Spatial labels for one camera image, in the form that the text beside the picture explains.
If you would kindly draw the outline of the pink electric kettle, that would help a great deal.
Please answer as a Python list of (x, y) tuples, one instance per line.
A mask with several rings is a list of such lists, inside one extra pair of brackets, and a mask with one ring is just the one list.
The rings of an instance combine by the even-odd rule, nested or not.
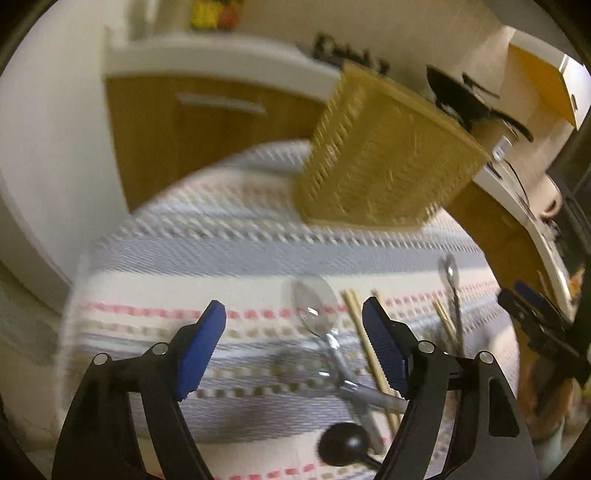
[(545, 174), (538, 183), (539, 217), (542, 220), (554, 218), (563, 206), (563, 196), (554, 180)]

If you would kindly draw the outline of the clear plastic spoon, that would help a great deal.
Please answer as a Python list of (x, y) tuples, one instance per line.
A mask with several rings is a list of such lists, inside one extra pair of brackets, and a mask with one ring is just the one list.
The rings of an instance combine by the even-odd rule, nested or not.
[(360, 383), (345, 355), (335, 350), (311, 358), (283, 350), (273, 358), (271, 371), (280, 382), (297, 384), (295, 392), (304, 397), (333, 395), (352, 405), (393, 414), (404, 414), (409, 405), (407, 400)]
[(301, 323), (308, 332), (322, 341), (325, 352), (328, 353), (331, 367), (322, 377), (329, 379), (337, 395), (352, 405), (360, 424), (369, 434), (370, 447), (377, 455), (383, 454), (386, 449), (385, 441), (372, 414), (373, 407), (386, 407), (383, 394), (356, 381), (345, 351), (339, 343), (338, 301), (332, 288), (322, 277), (305, 276), (294, 280), (291, 295), (294, 310)]

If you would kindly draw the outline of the striped woven table mat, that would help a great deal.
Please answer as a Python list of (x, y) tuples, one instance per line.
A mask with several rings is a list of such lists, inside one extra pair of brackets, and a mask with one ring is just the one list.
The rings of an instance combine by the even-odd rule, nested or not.
[(465, 353), (490, 351), (511, 386), (519, 378), (513, 325), (482, 250), (446, 212), (415, 233), (304, 224), (293, 204), (305, 141), (261, 145), (200, 171), (138, 210), (82, 257), (57, 357), (57, 410), (65, 413), (91, 359), (142, 354), (197, 320), (213, 300), (228, 323), (200, 386), (181, 403), (192, 437), (219, 479), (367, 479), (360, 465), (318, 459), (325, 428), (353, 419), (337, 396), (297, 395), (273, 358), (320, 357), (322, 341), (294, 310), (291, 285), (322, 277), (338, 301), (338, 339), (360, 383), (374, 378), (342, 290), (377, 289), (394, 320), (447, 343), (432, 301), (450, 305), (439, 259), (459, 268)]

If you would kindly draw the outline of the metal spoon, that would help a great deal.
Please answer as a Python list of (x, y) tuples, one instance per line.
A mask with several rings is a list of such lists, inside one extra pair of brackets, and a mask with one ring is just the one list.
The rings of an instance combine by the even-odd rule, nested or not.
[(465, 342), (464, 342), (464, 331), (462, 324), (462, 312), (461, 312), (461, 301), (459, 295), (460, 289), (460, 278), (459, 269), (457, 266), (456, 258), (453, 254), (449, 253), (445, 257), (439, 259), (439, 269), (442, 274), (442, 278), (447, 282), (452, 292), (451, 300), (451, 319), (456, 329), (455, 343), (458, 357), (465, 356)]

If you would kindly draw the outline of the black plastic spoon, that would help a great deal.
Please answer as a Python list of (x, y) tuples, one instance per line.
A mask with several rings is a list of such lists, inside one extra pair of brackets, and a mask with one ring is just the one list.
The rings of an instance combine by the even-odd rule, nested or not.
[(379, 471), (382, 463), (370, 456), (370, 437), (360, 425), (337, 423), (329, 426), (318, 440), (318, 457), (329, 466), (345, 467), (363, 464)]

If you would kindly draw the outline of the orange wall cabinet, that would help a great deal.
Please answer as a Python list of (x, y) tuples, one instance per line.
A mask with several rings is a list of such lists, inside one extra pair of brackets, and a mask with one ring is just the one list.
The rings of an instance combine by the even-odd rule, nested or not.
[(590, 110), (590, 73), (587, 68), (562, 52), (538, 54), (515, 42), (510, 43), (509, 52), (522, 64), (539, 96), (579, 130)]

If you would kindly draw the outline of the tan plastic utensil basket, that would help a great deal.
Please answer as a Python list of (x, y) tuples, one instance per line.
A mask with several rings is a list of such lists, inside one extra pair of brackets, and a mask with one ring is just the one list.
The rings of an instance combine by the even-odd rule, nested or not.
[(346, 63), (294, 185), (305, 222), (416, 230), (485, 166), (480, 143), (434, 104)]

